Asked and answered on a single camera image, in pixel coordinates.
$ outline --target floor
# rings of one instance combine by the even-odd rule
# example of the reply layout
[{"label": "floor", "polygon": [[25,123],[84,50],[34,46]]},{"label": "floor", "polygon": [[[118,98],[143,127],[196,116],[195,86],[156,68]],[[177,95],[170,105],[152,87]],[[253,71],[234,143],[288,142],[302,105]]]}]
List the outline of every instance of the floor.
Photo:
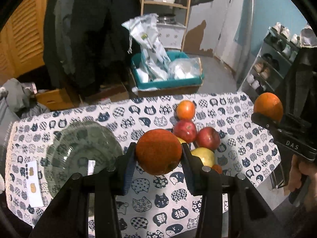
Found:
[{"label": "floor", "polygon": [[[236,81],[234,80],[230,70],[226,69],[215,58],[199,55],[204,73],[204,80],[198,93],[225,93],[237,91]],[[284,196],[283,189],[273,189],[270,178],[267,178],[260,186],[257,187],[258,192],[273,210],[281,204],[287,196]],[[229,213],[223,214],[222,218],[222,237],[228,236],[228,217]],[[178,238],[192,238],[196,234],[196,230],[190,230],[178,235]]]},{"label": "floor", "polygon": [[216,59],[207,56],[199,55],[202,69],[204,73],[204,80],[198,93],[225,93],[237,91],[236,81],[234,80],[231,71],[227,70]]}]

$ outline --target coat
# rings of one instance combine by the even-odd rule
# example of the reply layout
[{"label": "coat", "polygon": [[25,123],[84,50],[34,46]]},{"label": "coat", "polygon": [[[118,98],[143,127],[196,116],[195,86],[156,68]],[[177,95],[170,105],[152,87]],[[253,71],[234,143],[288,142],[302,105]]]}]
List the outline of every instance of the coat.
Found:
[{"label": "coat", "polygon": [[107,69],[130,66],[140,52],[122,23],[140,16],[139,0],[49,0],[44,21],[44,62],[52,85],[60,87],[64,72],[80,94],[99,90]]}]

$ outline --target cat print tablecloth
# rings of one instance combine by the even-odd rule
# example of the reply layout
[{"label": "cat print tablecloth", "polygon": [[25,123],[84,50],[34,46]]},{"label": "cat print tablecloth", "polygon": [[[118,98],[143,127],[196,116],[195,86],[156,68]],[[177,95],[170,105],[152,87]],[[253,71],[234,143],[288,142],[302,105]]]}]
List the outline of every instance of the cat print tablecloth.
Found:
[{"label": "cat print tablecloth", "polygon": [[[137,98],[106,105],[45,113],[22,119],[13,125],[6,159],[6,196],[10,210],[34,226],[52,200],[50,180],[44,167],[50,164],[46,149],[61,131],[75,121],[93,120],[109,128],[124,151],[148,130],[172,130],[177,104],[194,102],[197,130],[214,127],[221,137],[215,151],[216,162],[225,175],[244,173],[254,186],[267,178],[280,162],[270,133],[251,122],[253,103],[245,93],[191,94]],[[26,192],[25,165],[37,160],[44,207],[32,208]],[[181,164],[164,176],[151,176],[137,165],[126,196],[118,196],[118,220],[126,238],[171,237],[196,228],[201,197],[192,196],[186,187]],[[223,211],[228,210],[223,195]],[[89,218],[90,238],[95,236],[94,218]]]}]

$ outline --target blue wall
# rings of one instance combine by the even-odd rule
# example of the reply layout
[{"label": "blue wall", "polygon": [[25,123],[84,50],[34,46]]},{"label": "blue wall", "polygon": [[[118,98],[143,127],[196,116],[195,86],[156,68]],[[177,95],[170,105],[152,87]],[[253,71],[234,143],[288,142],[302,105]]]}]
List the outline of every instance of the blue wall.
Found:
[{"label": "blue wall", "polygon": [[[235,41],[243,45],[247,13],[242,10],[241,21],[235,36]],[[257,55],[263,38],[270,26],[280,22],[290,29],[291,36],[300,34],[307,21],[291,0],[255,0],[254,20],[252,26],[251,53]]]}]

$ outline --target wooden louvered door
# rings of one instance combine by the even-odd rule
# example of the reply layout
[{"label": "wooden louvered door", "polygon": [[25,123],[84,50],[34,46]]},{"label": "wooden louvered door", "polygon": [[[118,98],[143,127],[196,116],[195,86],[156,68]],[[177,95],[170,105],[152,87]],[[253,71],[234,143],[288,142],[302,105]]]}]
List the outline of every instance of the wooden louvered door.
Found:
[{"label": "wooden louvered door", "polygon": [[23,0],[0,33],[0,70],[6,69],[10,77],[18,77],[44,65],[46,2]]}]

